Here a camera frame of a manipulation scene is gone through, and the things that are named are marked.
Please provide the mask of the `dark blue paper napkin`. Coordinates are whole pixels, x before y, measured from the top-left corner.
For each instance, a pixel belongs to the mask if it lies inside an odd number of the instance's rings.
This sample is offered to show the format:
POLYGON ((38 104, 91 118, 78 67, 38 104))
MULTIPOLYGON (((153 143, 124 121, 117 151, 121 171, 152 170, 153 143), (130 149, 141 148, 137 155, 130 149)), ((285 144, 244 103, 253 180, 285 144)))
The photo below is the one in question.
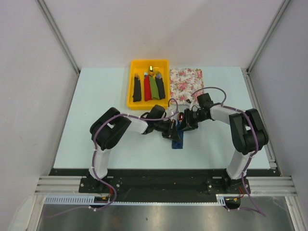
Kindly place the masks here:
POLYGON ((176 130, 181 141, 172 141, 172 149, 183 149, 183 134, 184 132, 180 130, 180 122, 176 125, 176 130))

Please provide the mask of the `iridescent rainbow spoon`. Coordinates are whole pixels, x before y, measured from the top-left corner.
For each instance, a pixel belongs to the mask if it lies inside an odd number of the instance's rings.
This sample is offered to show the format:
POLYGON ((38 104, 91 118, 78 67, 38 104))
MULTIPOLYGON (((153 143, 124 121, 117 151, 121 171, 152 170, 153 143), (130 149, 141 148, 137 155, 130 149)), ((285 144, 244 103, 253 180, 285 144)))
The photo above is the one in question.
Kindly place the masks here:
POLYGON ((184 113, 183 113, 183 112, 180 112, 180 113, 178 114, 178 121, 181 122, 181 121, 183 120, 183 118, 184 118, 184 113))

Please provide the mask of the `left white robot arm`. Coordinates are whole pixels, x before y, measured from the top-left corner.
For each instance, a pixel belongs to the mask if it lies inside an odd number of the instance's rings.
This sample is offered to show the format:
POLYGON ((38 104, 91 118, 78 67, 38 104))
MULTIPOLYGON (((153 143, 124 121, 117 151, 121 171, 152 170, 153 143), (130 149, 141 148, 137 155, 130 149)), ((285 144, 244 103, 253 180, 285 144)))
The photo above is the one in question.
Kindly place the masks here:
POLYGON ((163 138, 182 143, 182 137, 177 131, 177 121, 172 118, 178 113, 178 109, 172 109, 168 114, 167 110, 159 105, 141 116, 123 114, 114 107, 107 110, 90 127, 94 151, 89 168, 92 177, 89 186, 98 193, 106 188, 104 177, 108 172, 111 149, 127 131, 146 135, 156 130, 162 133, 163 138))

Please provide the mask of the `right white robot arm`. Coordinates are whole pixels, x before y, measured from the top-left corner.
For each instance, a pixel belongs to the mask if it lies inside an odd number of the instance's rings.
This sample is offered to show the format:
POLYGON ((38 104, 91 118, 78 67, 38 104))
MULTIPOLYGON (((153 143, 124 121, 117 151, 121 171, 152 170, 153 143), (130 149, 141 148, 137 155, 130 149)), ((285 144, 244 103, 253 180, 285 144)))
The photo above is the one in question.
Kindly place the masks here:
POLYGON ((208 93, 199 95, 197 100, 197 110, 185 109, 178 116, 179 130, 197 129, 198 123, 205 120, 220 121, 230 126, 235 151, 222 177, 221 186, 225 192, 233 193, 245 185, 248 166, 257 152, 268 144, 268 133, 257 109, 242 111, 213 103, 208 93))

